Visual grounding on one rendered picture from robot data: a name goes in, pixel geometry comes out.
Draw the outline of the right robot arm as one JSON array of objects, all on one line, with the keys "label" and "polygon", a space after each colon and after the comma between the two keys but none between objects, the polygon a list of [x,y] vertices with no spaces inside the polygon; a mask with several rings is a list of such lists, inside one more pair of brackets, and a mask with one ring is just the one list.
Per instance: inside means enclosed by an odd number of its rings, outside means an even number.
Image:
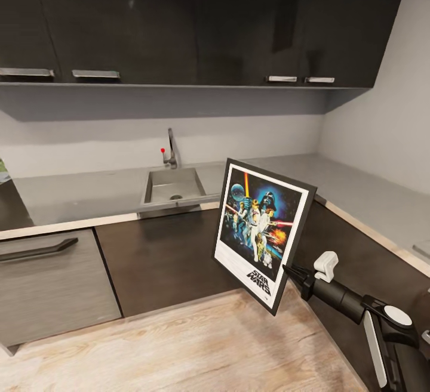
[{"label": "right robot arm", "polygon": [[[334,280],[338,262],[334,251],[325,251],[314,263],[313,273],[295,264],[282,268],[302,286],[302,300],[308,302],[315,295],[357,325],[363,319],[381,392],[430,392],[430,367],[418,350],[413,319],[393,305],[373,296],[362,297]],[[379,306],[374,308],[373,302]]]}]

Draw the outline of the poster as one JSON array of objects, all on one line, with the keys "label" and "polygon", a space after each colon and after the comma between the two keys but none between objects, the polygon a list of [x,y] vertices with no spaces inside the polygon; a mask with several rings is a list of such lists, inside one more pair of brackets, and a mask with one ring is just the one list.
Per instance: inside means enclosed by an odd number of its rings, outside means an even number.
[{"label": "poster", "polygon": [[227,158],[211,258],[276,316],[317,186]]}]

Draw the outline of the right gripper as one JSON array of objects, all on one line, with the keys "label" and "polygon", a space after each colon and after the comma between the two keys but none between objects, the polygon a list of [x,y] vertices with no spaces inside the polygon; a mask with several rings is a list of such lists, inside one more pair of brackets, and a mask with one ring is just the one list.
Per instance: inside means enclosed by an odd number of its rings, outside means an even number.
[{"label": "right gripper", "polygon": [[312,273],[311,270],[295,264],[293,264],[291,268],[283,264],[282,268],[302,286],[302,294],[300,297],[302,300],[308,302],[312,295],[315,295],[315,297],[318,297],[339,313],[342,312],[340,306],[342,305],[344,294],[348,290],[346,286],[334,279],[332,279],[331,282],[326,282],[322,278],[316,278],[315,274],[317,270],[314,270]]}]

